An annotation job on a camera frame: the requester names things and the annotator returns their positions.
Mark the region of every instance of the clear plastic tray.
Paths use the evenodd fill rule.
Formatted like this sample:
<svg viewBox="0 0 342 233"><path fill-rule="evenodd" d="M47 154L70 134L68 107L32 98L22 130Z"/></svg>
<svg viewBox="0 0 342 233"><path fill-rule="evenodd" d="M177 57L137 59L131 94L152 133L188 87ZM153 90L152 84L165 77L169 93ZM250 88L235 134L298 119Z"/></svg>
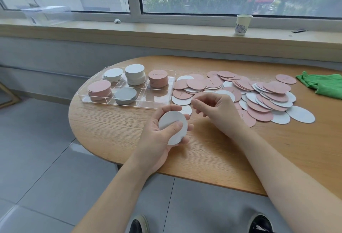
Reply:
<svg viewBox="0 0 342 233"><path fill-rule="evenodd" d="M121 68L125 70L125 67L120 66L109 66L104 68L102 71L94 75L92 78L88 80L77 92L77 95L80 97L81 101L84 103L100 103L100 104L109 104L109 105L121 105L121 106L131 106L131 107L138 107L138 108L147 108L147 109L157 109L161 106L170 104L171 97L172 97L172 88L173 83L175 82L176 71L172 70L165 70L168 72L169 76L169 83L168 85L162 88L153 88L149 84L148 73L152 70L146 70L146 81L145 83L133 86L127 83L127 79L125 76L125 72L122 74L121 79L118 82L112 82L111 89L112 95L106 97L100 101L92 101L90 96L88 95L88 86L96 81L102 80L103 74L112 68ZM124 87L131 87L137 91L137 99L132 102L131 104L122 105L117 104L114 98L114 94L117 90L124 88Z"/></svg>

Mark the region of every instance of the transparent container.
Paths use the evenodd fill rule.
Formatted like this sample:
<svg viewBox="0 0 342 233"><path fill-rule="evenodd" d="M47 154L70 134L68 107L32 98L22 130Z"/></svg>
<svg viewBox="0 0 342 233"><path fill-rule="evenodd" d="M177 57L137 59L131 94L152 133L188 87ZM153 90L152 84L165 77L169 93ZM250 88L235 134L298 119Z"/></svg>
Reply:
<svg viewBox="0 0 342 233"><path fill-rule="evenodd" d="M72 12L65 6L21 8L32 25L51 26L72 21Z"/></svg>
<svg viewBox="0 0 342 233"><path fill-rule="evenodd" d="M157 109L159 107L162 107L164 105L168 105L171 102L172 97L172 88L173 84L176 81L176 71L172 70L165 70L168 72L169 76L169 82L168 85L162 87L162 88L153 88L151 87L148 79L148 73L152 70L146 70L146 81L145 83L138 85L138 86L132 86L127 83L127 79L125 76L125 72L122 74L121 79L118 82L112 82L111 89L112 89L112 95L106 98L103 98L100 101L92 101L90 96L88 95L88 86L96 81L102 80L103 74L112 68L121 68L122 70L125 70L125 67L120 66L110 66L104 68L102 71L94 75L92 78L88 80L87 83L85 83L77 92L77 95L80 97L81 101L84 103L100 103L100 104L108 104L108 105L121 105L121 106L131 106L131 107L138 107L138 108L146 108L146 109ZM134 88L137 92L137 99L132 102L131 104L122 105L117 104L114 98L115 92L117 92L119 89L124 87L131 87Z"/></svg>

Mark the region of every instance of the shoe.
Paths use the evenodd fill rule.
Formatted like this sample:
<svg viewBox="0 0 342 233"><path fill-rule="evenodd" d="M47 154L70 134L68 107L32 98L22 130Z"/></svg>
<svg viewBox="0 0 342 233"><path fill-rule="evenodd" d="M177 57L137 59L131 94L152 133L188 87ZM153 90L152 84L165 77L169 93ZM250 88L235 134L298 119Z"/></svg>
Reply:
<svg viewBox="0 0 342 233"><path fill-rule="evenodd" d="M272 232L273 227L270 220L262 213L254 214L248 224L248 233Z"/></svg>
<svg viewBox="0 0 342 233"><path fill-rule="evenodd" d="M148 222L144 215L134 217L129 233L149 233Z"/></svg>

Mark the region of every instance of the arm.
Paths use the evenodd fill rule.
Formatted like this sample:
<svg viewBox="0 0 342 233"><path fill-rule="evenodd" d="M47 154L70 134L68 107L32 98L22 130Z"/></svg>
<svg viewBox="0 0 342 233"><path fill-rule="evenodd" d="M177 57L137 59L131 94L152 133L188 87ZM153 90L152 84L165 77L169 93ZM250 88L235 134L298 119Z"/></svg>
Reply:
<svg viewBox="0 0 342 233"><path fill-rule="evenodd" d="M181 109L178 105L167 105L155 111L152 118L147 121L133 154L72 233L125 231L143 185L147 178L164 164L173 147L167 143L183 125L182 122L175 122L160 131L158 120L170 110ZM192 130L193 127L189 124L188 130ZM182 144L188 142L187 137L181 141Z"/></svg>
<svg viewBox="0 0 342 233"><path fill-rule="evenodd" d="M240 118L226 95L205 93L192 102L245 153L272 203L294 232L341 232L342 200L283 157Z"/></svg>

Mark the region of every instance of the oval tabletop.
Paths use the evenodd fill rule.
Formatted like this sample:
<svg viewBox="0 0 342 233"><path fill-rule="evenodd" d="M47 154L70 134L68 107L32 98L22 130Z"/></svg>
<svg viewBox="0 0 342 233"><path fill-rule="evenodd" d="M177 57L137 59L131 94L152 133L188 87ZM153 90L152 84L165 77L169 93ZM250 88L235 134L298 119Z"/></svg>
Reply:
<svg viewBox="0 0 342 233"><path fill-rule="evenodd" d="M253 81L275 81L278 74L292 77L302 71L329 75L334 70L312 66L276 63L215 60L204 58L149 56L118 63L133 63L145 70L175 70L176 77L209 71L231 71ZM257 122L251 129L258 132L281 154L307 172L338 197L342 198L342 100L317 95L297 81L291 85L297 97L295 105L311 111L312 124L291 119L280 125ZM70 104L69 121L79 142L91 153L110 162L124 163L134 151L146 120L154 110L136 107L83 103L76 94ZM240 191L266 195L248 160L208 118L193 111L190 121L195 125L188 132L190 143L171 149L158 172Z"/></svg>

